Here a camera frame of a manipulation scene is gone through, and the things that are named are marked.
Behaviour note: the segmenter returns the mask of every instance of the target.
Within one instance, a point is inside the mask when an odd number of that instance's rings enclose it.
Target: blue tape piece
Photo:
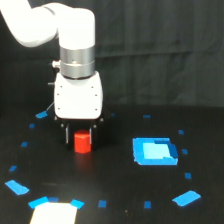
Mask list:
[[[154,141],[155,144],[170,144],[170,141]]]
[[[187,149],[182,149],[182,152],[183,152],[184,155],[187,155],[188,154]]]
[[[178,158],[177,148],[173,144],[168,144],[169,150],[170,150],[170,156],[173,158]]]
[[[11,168],[9,169],[10,172],[15,171],[15,169],[17,168],[17,166],[11,166]]]
[[[72,200],[71,205],[77,207],[78,209],[82,208],[82,206],[84,205],[84,202],[81,201],[77,201],[77,200]]]
[[[179,206],[185,206],[199,198],[201,198],[201,195],[197,194],[194,191],[188,191],[187,193],[174,198],[173,201],[176,202]]]
[[[139,165],[177,165],[177,158],[145,159],[143,144],[155,141],[170,141],[169,138],[135,138],[133,139],[134,161]]]
[[[98,204],[99,208],[106,208],[106,206],[107,206],[107,202],[106,201],[103,201],[103,200],[99,201],[99,204]]]
[[[48,114],[47,114],[46,111],[43,111],[43,112],[36,115],[36,117],[39,118],[39,119],[47,117],[47,116],[48,116]]]
[[[17,195],[26,194],[29,191],[28,188],[18,184],[14,180],[6,182],[5,185],[9,187],[12,191],[14,191]]]
[[[27,144],[28,144],[27,142],[23,142],[21,147],[27,147]]]
[[[151,208],[151,202],[150,201],[145,201],[144,208],[150,209]]]
[[[44,204],[46,202],[49,202],[47,197],[43,197],[43,198],[39,198],[35,201],[31,201],[28,203],[28,205],[30,206],[30,208],[34,209],[35,207],[37,207],[38,205]]]
[[[184,131],[183,130],[179,130],[179,134],[180,135],[184,135]]]
[[[48,201],[49,202],[58,202],[58,198],[56,198],[56,197],[50,197],[50,198],[48,198]]]
[[[185,173],[185,178],[186,179],[191,179],[191,173]]]

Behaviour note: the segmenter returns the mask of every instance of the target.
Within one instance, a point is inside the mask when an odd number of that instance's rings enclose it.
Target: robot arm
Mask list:
[[[0,0],[0,10],[14,38],[25,47],[37,47],[59,38],[61,47],[87,49],[95,45],[95,17],[87,9],[60,3],[31,8],[27,0]]]
[[[96,119],[103,92],[95,71],[95,16],[88,9],[49,3],[31,9],[28,0],[0,0],[3,18],[25,47],[59,38],[60,61],[54,89],[55,113],[64,119]]]
[[[37,47],[57,33],[55,16],[44,7],[31,9],[27,0],[0,0],[0,10],[14,38],[25,47]]]

